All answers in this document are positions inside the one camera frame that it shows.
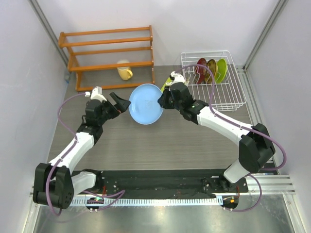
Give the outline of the light blue plate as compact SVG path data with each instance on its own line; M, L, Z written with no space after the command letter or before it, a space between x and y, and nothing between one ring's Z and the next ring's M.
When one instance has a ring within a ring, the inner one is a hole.
M163 113L163 108L157 102L161 95L161 90L154 84L146 83L135 88L129 98L132 119L141 125L158 121Z

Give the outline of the red floral plate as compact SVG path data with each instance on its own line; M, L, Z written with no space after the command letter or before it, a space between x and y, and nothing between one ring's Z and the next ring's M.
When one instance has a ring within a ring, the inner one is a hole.
M195 83L201 84L205 80L205 77L206 77L207 70L203 66L205 67L207 66L207 61L205 58L200 58L197 64L199 64L199 66L195 67L195 73L196 73Z

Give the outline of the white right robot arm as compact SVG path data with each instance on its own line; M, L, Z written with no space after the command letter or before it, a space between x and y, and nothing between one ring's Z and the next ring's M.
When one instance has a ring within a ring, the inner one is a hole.
M241 123L214 110L208 103L195 100L183 83L166 86L157 101L164 109L176 109L185 120L210 128L234 142L239 148L237 161L220 175L220 188L232 191L249 173L257 173L275 154L267 128Z

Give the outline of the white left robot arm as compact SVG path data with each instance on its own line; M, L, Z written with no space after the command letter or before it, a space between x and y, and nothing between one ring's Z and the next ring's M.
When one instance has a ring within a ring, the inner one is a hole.
M129 100L120 98L114 92L110 93L115 101L112 104L102 95L100 87L80 95L89 100L81 125L76 131L70 131L73 140L58 156L48 163L40 163L35 169L33 201L49 206L52 212L56 208L67 209L77 194L97 194L102 191L104 181L99 171L84 169L76 175L73 172L83 156L100 139L103 124L124 113L131 104Z

